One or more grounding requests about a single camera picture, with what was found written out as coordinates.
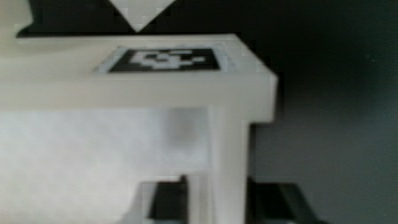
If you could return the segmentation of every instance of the white triangle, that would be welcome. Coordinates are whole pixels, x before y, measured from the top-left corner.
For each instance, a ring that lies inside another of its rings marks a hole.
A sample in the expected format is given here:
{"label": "white triangle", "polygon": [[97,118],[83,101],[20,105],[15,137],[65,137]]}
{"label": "white triangle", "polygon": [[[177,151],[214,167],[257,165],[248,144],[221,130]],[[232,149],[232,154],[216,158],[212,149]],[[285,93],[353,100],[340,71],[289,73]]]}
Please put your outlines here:
{"label": "white triangle", "polygon": [[111,0],[139,32],[177,0]]}

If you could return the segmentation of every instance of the black object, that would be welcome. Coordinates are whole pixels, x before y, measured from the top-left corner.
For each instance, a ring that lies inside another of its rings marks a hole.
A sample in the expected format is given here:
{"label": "black object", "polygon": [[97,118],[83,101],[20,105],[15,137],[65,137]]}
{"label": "black object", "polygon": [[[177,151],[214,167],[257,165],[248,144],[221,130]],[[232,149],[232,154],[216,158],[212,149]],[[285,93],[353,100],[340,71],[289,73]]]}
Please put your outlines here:
{"label": "black object", "polygon": [[157,223],[189,223],[189,182],[182,177],[180,182],[161,182],[148,218]]}
{"label": "black object", "polygon": [[19,37],[136,34],[109,0],[29,0],[35,23]]}
{"label": "black object", "polygon": [[248,224],[328,224],[319,220],[299,189],[290,183],[248,186]]}
{"label": "black object", "polygon": [[111,72],[219,70],[214,49],[129,50]]}

